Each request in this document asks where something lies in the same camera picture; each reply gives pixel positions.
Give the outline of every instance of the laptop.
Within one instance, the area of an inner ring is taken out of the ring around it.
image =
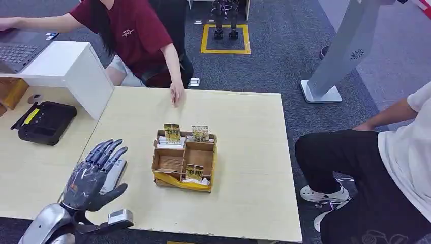
[[[19,29],[0,32],[0,73],[19,73],[57,35]]]

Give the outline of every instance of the table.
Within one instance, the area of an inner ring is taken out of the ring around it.
[[[217,136],[211,193],[157,187],[153,140],[164,123],[183,131],[208,125]],[[88,218],[101,223],[126,208],[134,228],[302,242],[280,94],[188,90],[179,108],[167,89],[116,87],[85,155],[99,142],[124,140],[125,193]]]
[[[78,110],[55,146],[22,141],[17,130],[10,130],[30,109],[27,99],[33,94],[42,95],[43,101],[73,105]],[[0,216],[33,219],[46,205],[56,203],[96,123],[67,89],[30,87],[15,110],[0,117]]]

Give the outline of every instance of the white shorts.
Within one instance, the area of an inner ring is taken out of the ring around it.
[[[136,77],[135,74],[133,74],[133,72],[129,69],[129,67],[127,67],[127,65],[118,55],[114,57],[108,67],[113,67],[126,75],[121,86],[146,87],[144,84],[142,84],[142,81]]]

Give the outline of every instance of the fingers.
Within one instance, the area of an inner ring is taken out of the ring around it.
[[[106,173],[108,173],[112,167],[114,167],[114,164],[118,161],[118,159],[121,157],[121,155],[125,154],[127,152],[128,148],[125,146],[123,148],[121,148],[120,150],[118,150],[114,156],[112,156],[108,162],[105,164],[105,166],[103,166],[102,170],[105,170]]]
[[[116,140],[114,141],[109,147],[108,149],[106,149],[102,156],[99,158],[99,160],[96,162],[99,165],[99,169],[101,169],[106,161],[108,161],[109,157],[111,156],[111,154],[114,152],[114,150],[122,143],[122,139]]]
[[[181,100],[184,99],[185,95],[186,95],[186,93],[185,93],[184,87],[181,87],[177,93],[177,96],[176,96],[177,97],[177,100],[176,100],[177,105],[181,102]]]
[[[181,91],[177,90],[175,94],[175,104],[178,104],[180,98],[181,98]]]
[[[171,103],[175,104],[175,87],[172,85],[170,90],[171,90]]]
[[[98,150],[101,146],[103,145],[103,142],[97,144],[92,150],[91,152],[88,154],[88,156],[85,158],[85,161],[90,161],[92,156],[94,155],[94,153],[96,152],[96,150]]]
[[[109,145],[111,145],[114,142],[113,139],[107,140],[105,141],[101,146],[99,146],[96,151],[94,152],[94,154],[92,155],[92,157],[90,158],[90,161],[92,163],[96,163],[99,158],[102,156],[103,152],[106,150],[106,148],[109,147]]]
[[[105,206],[106,204],[112,202],[115,198],[121,196],[126,189],[127,189],[127,184],[123,183],[123,184],[119,185],[117,188],[115,188],[114,190],[107,192],[104,195],[102,195],[101,196],[102,206]]]

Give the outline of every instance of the gray carpet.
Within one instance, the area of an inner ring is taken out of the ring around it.
[[[77,1],[67,0],[0,0],[0,16],[48,16],[62,14]],[[334,30],[321,6],[315,0],[253,0],[249,18],[251,55],[201,54],[202,25],[195,19],[211,18],[208,3],[194,3],[187,19],[187,53],[195,65],[200,89],[281,93],[289,139],[295,187],[305,185],[296,163],[293,145],[303,134],[351,128],[378,112],[369,92],[356,71],[343,79],[338,89],[343,97],[339,104],[307,104],[299,82],[311,76],[319,65],[318,52],[330,42]],[[59,40],[91,41],[104,65],[109,58],[103,53],[97,36],[87,30],[61,34]],[[320,243],[313,228],[319,214],[313,204],[298,200],[304,243]],[[29,221],[0,219],[0,243],[17,243]],[[107,236],[91,237],[87,243],[256,243],[255,241],[207,236],[122,230]]]
[[[338,29],[349,0],[319,0],[332,26]],[[431,32],[424,28],[431,20],[414,4],[382,6],[370,55],[357,70],[380,110],[417,91],[431,80],[431,57],[428,40]],[[389,126],[395,130],[407,123]]]

